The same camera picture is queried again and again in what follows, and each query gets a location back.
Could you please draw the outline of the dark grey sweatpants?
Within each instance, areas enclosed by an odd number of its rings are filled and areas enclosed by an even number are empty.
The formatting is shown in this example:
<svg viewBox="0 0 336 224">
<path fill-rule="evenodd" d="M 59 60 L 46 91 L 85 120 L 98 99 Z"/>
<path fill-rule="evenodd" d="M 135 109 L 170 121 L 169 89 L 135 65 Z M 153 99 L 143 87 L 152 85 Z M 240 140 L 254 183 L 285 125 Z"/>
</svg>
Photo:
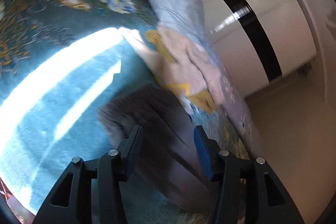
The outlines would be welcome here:
<svg viewBox="0 0 336 224">
<path fill-rule="evenodd" d="M 195 126 L 171 91 L 149 83 L 112 98 L 100 109 L 98 120 L 113 147 L 128 138 L 135 125 L 141 126 L 137 173 L 181 209 L 212 213 L 217 186 L 202 171 Z"/>
</svg>

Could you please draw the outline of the beige fluffy sweater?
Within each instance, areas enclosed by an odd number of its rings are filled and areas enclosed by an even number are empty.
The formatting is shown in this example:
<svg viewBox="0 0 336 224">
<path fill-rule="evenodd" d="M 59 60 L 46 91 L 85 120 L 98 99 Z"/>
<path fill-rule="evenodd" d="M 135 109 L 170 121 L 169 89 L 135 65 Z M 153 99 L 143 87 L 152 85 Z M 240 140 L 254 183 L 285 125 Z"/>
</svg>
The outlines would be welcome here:
<svg viewBox="0 0 336 224">
<path fill-rule="evenodd" d="M 120 28 L 120 31 L 157 83 L 179 100 L 187 99 L 209 114 L 224 104 L 221 70 L 202 46 L 162 23 L 145 34 L 147 41 L 155 46 L 153 50 L 138 30 Z"/>
</svg>

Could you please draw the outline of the green hanging plant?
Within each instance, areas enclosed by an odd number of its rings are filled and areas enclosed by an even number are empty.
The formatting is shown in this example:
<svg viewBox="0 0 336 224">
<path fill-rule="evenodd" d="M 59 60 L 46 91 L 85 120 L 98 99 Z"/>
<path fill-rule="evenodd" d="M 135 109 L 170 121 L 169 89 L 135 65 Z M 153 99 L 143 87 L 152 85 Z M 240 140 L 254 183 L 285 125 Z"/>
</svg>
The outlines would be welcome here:
<svg viewBox="0 0 336 224">
<path fill-rule="evenodd" d="M 312 64 L 311 62 L 303 64 L 298 70 L 297 73 L 299 77 L 302 77 L 303 79 L 307 80 L 309 73 L 312 71 Z"/>
</svg>

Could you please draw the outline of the white black sliding wardrobe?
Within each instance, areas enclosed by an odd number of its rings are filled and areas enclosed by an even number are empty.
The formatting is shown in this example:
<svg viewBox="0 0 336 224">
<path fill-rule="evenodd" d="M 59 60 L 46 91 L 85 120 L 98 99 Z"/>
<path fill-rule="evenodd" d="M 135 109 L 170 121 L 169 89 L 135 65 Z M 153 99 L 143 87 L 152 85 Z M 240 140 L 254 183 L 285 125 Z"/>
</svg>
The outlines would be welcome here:
<svg viewBox="0 0 336 224">
<path fill-rule="evenodd" d="M 297 0 L 202 0 L 206 36 L 233 84 L 249 96 L 317 51 Z"/>
</svg>

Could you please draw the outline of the light blue floral duvet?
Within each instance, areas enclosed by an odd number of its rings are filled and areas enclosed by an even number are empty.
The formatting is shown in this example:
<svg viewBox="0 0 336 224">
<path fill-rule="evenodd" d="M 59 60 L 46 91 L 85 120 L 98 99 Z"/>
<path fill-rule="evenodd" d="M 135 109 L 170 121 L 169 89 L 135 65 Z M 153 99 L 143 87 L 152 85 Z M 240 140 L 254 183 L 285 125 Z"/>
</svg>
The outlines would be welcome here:
<svg viewBox="0 0 336 224">
<path fill-rule="evenodd" d="M 190 41 L 202 46 L 209 57 L 221 71 L 220 83 L 225 102 L 222 107 L 228 118 L 238 131 L 248 152 L 253 157 L 262 154 L 260 134 L 252 122 L 252 118 L 244 98 L 234 87 L 227 70 L 215 53 L 205 33 L 205 14 L 202 0 L 148 0 L 158 17 L 157 26 L 162 23 L 187 36 Z"/>
</svg>

